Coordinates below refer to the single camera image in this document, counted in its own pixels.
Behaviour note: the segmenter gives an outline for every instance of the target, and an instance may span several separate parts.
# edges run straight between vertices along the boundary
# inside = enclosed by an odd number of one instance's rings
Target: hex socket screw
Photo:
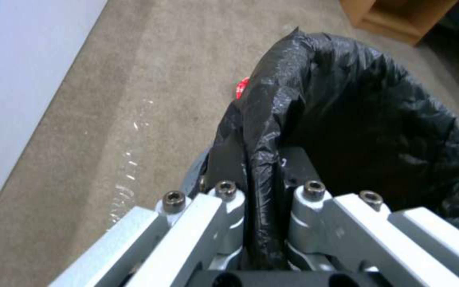
[[[162,208],[170,214],[177,214],[185,208],[185,194],[180,191],[170,191],[162,198]]]
[[[231,180],[222,180],[215,185],[215,196],[223,201],[231,201],[237,196],[237,185]]]
[[[374,191],[361,191],[359,197],[375,211],[380,211],[380,207],[384,203],[382,196]]]
[[[304,184],[302,195],[309,201],[319,201],[324,198],[326,187],[323,183],[315,180],[308,180]]]

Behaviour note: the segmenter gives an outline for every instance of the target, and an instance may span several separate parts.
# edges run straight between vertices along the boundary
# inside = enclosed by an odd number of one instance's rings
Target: beige carpet
[[[0,194],[0,285],[46,285],[111,214],[176,189],[237,81],[297,26],[391,54],[459,116],[447,61],[352,28],[336,0],[109,0]]]

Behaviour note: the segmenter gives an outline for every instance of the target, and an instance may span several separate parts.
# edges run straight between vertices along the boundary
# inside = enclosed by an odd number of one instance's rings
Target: wooden shelf
[[[400,15],[381,10],[377,7],[371,9],[363,17],[364,21],[377,24],[386,29],[391,29],[397,33],[404,33],[409,36],[419,37],[421,33],[410,21]]]
[[[358,28],[415,45],[457,0],[340,0]]]

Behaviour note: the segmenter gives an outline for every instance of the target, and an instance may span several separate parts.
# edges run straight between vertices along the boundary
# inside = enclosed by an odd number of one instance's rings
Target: white wall
[[[107,0],[0,0],[0,190]]]

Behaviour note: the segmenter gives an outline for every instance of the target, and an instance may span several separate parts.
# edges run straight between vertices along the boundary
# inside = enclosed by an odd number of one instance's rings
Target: black trash bag
[[[306,151],[334,196],[371,189],[392,210],[425,206],[459,228],[455,116],[389,56],[348,38],[295,29],[257,64],[212,148],[236,153],[232,168],[247,179],[239,185],[254,268],[287,268],[278,224],[285,220],[277,210],[290,207],[275,188],[279,149],[290,146]]]

